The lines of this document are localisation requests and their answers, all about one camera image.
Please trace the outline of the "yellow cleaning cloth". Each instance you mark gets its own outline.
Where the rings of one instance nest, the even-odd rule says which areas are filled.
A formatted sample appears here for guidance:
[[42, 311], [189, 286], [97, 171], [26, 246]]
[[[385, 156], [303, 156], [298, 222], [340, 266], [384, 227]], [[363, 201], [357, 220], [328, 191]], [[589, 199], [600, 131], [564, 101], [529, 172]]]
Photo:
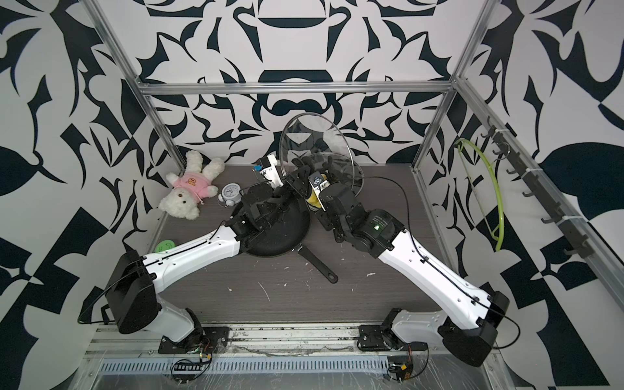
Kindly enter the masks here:
[[314, 210], [322, 210], [323, 206], [318, 198], [319, 188], [316, 186], [310, 186], [310, 196], [307, 198], [307, 204]]

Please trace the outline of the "large glass pot lid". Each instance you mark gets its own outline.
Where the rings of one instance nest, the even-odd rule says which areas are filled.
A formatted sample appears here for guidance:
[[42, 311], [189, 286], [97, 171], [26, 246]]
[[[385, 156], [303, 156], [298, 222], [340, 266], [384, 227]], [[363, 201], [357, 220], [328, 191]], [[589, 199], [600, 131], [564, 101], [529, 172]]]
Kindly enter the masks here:
[[338, 127], [331, 120], [316, 113], [302, 113], [286, 123], [278, 146], [282, 174], [297, 169], [295, 164], [304, 158], [311, 160], [316, 171], [326, 171], [325, 163], [332, 163], [339, 182], [348, 185], [355, 194], [362, 191], [364, 174], [355, 162], [354, 154]]

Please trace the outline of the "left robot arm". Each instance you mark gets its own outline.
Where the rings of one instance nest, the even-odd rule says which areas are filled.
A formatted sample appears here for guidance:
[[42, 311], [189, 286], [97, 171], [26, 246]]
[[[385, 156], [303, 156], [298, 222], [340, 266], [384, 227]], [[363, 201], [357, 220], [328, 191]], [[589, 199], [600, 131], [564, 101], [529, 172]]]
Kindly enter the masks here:
[[310, 228], [306, 202], [311, 187], [308, 166], [282, 178], [251, 186], [230, 219], [214, 232], [162, 253], [125, 253], [107, 283], [105, 297], [121, 334], [159, 333], [181, 349], [198, 347], [205, 332], [190, 309], [160, 297], [175, 282], [212, 263], [248, 253], [274, 258], [296, 248]]

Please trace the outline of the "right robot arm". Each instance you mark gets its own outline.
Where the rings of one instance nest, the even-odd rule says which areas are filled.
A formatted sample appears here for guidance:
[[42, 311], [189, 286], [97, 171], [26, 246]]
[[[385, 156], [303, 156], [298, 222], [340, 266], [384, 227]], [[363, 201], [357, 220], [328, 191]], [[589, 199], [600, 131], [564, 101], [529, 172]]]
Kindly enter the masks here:
[[440, 307], [432, 315], [392, 310], [384, 322], [388, 344], [442, 344], [465, 364], [481, 366], [494, 348], [497, 328], [510, 305], [508, 297], [461, 278], [426, 250], [399, 219], [382, 209], [367, 211], [349, 186], [330, 175], [314, 172], [309, 182], [323, 227], [333, 231], [337, 240], [399, 271]]

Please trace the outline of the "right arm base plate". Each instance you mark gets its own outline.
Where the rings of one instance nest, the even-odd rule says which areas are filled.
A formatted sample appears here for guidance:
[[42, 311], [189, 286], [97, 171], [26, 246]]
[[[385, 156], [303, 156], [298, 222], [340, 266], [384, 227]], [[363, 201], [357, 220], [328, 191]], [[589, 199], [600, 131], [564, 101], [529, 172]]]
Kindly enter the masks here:
[[407, 352], [409, 349], [420, 352], [428, 349], [427, 343], [424, 342], [401, 341], [388, 328], [381, 325], [360, 325], [357, 329], [356, 346], [362, 352]]

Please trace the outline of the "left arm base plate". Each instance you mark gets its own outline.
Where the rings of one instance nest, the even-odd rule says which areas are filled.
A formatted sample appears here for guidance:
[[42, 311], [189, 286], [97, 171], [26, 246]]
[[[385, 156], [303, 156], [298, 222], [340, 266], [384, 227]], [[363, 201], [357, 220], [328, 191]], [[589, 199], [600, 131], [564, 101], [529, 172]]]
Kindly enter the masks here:
[[158, 353], [170, 354], [211, 354], [225, 349], [228, 345], [229, 327], [204, 327], [195, 330], [179, 342], [171, 341], [164, 336], [161, 339]]

